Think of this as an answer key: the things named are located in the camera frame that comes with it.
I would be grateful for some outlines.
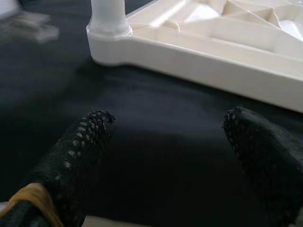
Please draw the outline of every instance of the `yellow rubber band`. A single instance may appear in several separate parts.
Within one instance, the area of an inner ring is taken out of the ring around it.
[[[30,183],[13,195],[4,210],[0,212],[3,218],[20,201],[29,201],[38,208],[52,227],[64,227],[60,221],[56,207],[47,189],[40,183]]]

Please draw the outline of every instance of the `white plastic leg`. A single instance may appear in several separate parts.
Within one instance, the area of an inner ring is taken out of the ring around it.
[[[91,0],[91,8],[91,32],[109,37],[130,33],[124,0]]]

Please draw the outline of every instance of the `mesh glove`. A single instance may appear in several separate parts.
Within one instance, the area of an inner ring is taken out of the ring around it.
[[[273,227],[303,226],[303,143],[245,108],[226,115],[225,134]]]
[[[65,227],[79,227],[87,214],[90,189],[98,181],[102,154],[114,121],[108,112],[96,111],[72,125],[27,175],[21,187],[42,184],[52,197]],[[1,227],[50,227],[32,203],[21,201],[2,219]]]

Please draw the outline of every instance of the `white plastic stand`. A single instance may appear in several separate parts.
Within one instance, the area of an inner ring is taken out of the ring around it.
[[[123,0],[91,1],[97,63],[138,65],[303,113],[300,5],[156,0],[125,17]]]

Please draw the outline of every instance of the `dark cloth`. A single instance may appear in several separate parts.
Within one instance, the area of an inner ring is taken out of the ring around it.
[[[128,0],[126,11],[146,2]],[[96,65],[88,0],[43,0],[27,10],[50,14],[61,34],[43,45],[15,38],[0,46],[0,201],[73,121],[104,109],[117,121],[90,215],[159,227],[267,226],[223,115],[243,105],[300,131],[300,114],[137,67]]]
[[[230,110],[223,127],[271,226],[295,224],[303,207],[302,140],[245,108]]]
[[[37,0],[18,0],[18,2],[20,3],[20,5],[21,5],[22,7],[26,7],[26,6],[28,6],[29,4],[34,3],[35,1],[37,1]]]

